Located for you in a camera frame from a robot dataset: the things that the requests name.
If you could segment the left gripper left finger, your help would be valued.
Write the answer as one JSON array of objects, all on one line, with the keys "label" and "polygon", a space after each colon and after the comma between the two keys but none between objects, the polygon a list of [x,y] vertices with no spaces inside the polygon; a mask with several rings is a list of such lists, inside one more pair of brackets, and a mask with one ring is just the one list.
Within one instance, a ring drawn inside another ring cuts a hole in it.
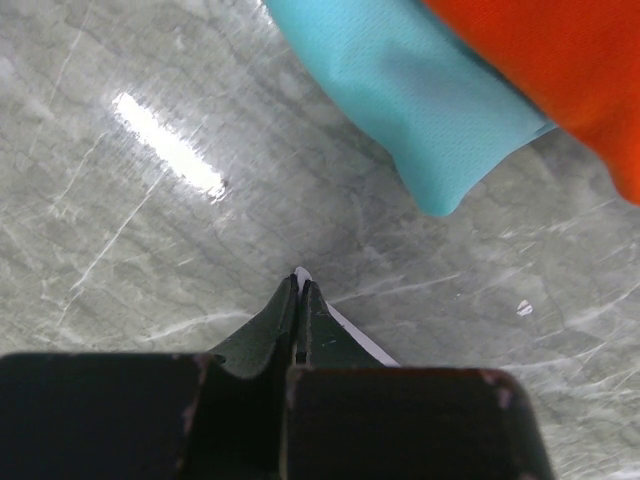
[{"label": "left gripper left finger", "polygon": [[1,359],[5,479],[263,479],[279,470],[298,285],[203,353]]}]

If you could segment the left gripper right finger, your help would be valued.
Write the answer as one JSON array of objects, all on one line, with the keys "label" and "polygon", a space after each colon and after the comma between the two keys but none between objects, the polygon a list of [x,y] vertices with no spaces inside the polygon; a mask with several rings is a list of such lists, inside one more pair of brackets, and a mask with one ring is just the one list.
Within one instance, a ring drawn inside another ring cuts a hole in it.
[{"label": "left gripper right finger", "polygon": [[550,479],[524,388],[487,368],[387,366],[304,285],[285,390],[287,479]]}]

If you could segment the white t shirt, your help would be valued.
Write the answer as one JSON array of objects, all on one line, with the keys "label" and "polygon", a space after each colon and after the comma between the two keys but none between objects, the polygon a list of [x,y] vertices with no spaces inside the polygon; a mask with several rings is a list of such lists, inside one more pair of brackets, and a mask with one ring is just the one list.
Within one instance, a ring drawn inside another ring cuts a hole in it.
[{"label": "white t shirt", "polygon": [[300,300],[300,330],[296,357],[328,368],[399,367],[379,345],[328,303],[311,274],[294,270]]}]

